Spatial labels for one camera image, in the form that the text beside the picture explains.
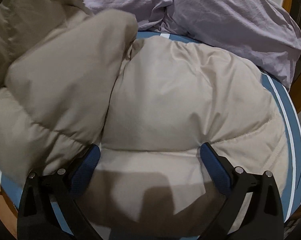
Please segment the right lavender pillow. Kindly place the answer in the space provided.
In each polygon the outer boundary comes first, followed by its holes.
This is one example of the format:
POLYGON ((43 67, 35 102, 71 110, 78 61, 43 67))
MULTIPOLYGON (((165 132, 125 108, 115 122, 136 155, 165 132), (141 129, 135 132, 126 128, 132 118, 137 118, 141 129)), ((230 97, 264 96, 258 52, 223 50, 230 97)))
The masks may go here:
POLYGON ((271 0, 173 0, 162 28, 248 59, 291 87, 301 30, 271 0))

